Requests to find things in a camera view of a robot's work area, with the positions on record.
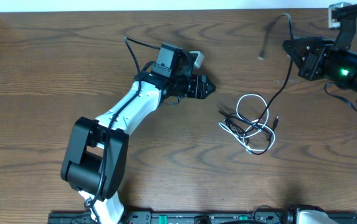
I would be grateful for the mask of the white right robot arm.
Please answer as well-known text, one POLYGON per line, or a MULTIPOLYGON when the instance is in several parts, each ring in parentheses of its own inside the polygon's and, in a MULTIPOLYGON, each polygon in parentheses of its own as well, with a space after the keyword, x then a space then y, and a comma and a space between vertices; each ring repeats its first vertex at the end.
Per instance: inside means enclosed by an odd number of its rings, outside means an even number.
MULTIPOLYGON (((354 31, 340 31, 335 40, 299 37, 285 40, 283 49, 298 67, 299 77, 309 81, 327 79, 357 93, 357 54, 350 51, 354 36, 354 31)), ((357 105, 349 105, 357 111, 357 105)))

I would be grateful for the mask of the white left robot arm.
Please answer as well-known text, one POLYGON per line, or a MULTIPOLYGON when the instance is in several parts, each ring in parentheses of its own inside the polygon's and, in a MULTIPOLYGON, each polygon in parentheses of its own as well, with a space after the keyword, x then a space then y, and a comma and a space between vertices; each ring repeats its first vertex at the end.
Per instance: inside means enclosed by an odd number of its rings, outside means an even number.
POLYGON ((128 143, 138 125, 164 101, 205 99, 216 89, 205 75, 196 75, 204 55, 163 43, 158 58, 137 68, 128 93, 95 119, 76 120, 60 176, 85 200, 95 223, 118 223, 124 206, 118 189, 126 167, 128 143))

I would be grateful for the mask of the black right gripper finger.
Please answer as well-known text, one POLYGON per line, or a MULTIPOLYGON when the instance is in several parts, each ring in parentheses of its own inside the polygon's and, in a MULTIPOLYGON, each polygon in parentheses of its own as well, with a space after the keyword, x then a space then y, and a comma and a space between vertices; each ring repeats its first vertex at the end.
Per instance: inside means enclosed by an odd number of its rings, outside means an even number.
POLYGON ((308 78, 309 74, 308 74, 308 69, 306 68, 308 53, 298 54, 295 51, 289 51, 287 52, 287 54, 299 69, 299 76, 303 78, 308 78))
POLYGON ((289 55, 304 55, 321 41, 321 37, 297 37, 283 42, 283 49, 289 55))

